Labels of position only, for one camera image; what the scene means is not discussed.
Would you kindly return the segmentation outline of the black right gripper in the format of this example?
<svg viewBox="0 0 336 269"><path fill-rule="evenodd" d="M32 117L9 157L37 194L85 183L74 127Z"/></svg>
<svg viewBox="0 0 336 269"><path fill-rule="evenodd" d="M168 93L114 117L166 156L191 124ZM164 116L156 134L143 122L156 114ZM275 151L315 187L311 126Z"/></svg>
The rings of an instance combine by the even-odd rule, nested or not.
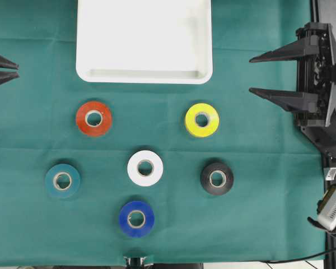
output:
<svg viewBox="0 0 336 269"><path fill-rule="evenodd" d="M331 24L309 22L296 31L299 40L249 62L295 61L298 91L249 91L295 115L295 125L327 157L336 157L336 40Z"/></svg>

